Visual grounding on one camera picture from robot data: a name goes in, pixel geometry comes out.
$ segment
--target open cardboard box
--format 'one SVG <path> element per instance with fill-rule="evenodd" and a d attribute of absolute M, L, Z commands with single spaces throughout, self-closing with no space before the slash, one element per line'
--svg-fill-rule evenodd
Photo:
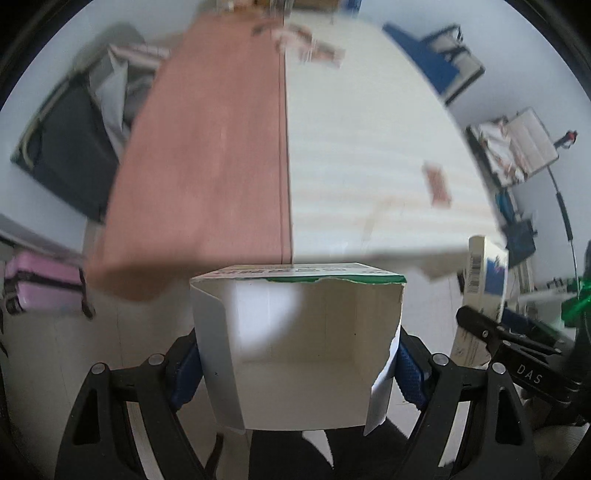
<path fill-rule="evenodd" d="M 405 279 L 361 264 L 246 265 L 191 280 L 218 423 L 320 430 L 386 416 Z"/>

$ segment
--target blue gripper pad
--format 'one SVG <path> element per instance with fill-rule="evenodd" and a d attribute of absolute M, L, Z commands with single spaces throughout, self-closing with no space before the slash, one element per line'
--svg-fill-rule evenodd
<path fill-rule="evenodd" d="M 414 404 L 419 410 L 427 405 L 428 399 L 423 391 L 424 374 L 402 343 L 396 354 L 394 378 L 407 402 Z"/>
<path fill-rule="evenodd" d="M 199 382 L 203 378 L 203 370 L 201 368 L 201 359 L 199 358 L 199 350 L 195 345 L 183 363 L 176 371 L 174 379 L 173 391 L 170 395 L 170 403 L 179 410 L 185 403 L 188 403 L 199 386 Z"/>

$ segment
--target suitcase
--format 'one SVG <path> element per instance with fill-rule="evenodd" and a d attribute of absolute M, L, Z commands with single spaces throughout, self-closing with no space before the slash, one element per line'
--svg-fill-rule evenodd
<path fill-rule="evenodd" d="M 24 312 L 95 312 L 81 269 L 30 251 L 18 253 L 4 272 L 4 303 L 10 315 Z"/>

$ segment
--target white box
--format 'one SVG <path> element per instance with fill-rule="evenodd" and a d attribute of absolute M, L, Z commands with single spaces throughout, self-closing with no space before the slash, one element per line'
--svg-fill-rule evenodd
<path fill-rule="evenodd" d="M 470 238 L 462 304 L 499 323 L 507 290 L 508 253 L 484 236 Z M 478 367 L 491 356 L 486 343 L 458 327 L 451 359 L 456 365 Z"/>
<path fill-rule="evenodd" d="M 192 279 L 217 422 L 369 433 L 388 408 L 404 283 L 361 264 L 244 265 Z"/>

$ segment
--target white floor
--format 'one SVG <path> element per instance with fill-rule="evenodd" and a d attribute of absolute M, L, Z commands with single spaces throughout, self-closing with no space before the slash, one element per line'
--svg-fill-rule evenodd
<path fill-rule="evenodd" d="M 418 335 L 433 353 L 449 354 L 455 332 L 455 312 L 461 296 L 455 277 L 429 283 L 421 274 L 404 272 L 402 324 Z M 150 354 L 166 352 L 180 335 L 192 328 L 188 288 L 177 285 L 150 304 L 132 304 L 102 294 L 92 294 L 97 316 L 91 322 L 80 316 L 25 314 L 5 318 L 2 341 L 9 358 L 1 353 L 2 370 L 11 420 L 34 465 L 53 477 L 61 434 L 89 368 L 106 362 L 112 369 L 140 364 Z M 453 458 L 461 439 L 467 410 L 459 408 L 457 426 L 443 460 Z M 418 418 L 416 408 L 394 388 L 388 417 L 407 435 Z M 179 418 L 198 457 L 205 462 L 217 429 L 202 383 L 195 398 L 179 412 Z M 225 432 L 220 480 L 246 479 L 248 441 Z M 312 433 L 321 450 L 323 434 Z M 152 480 L 159 472 L 148 476 Z"/>

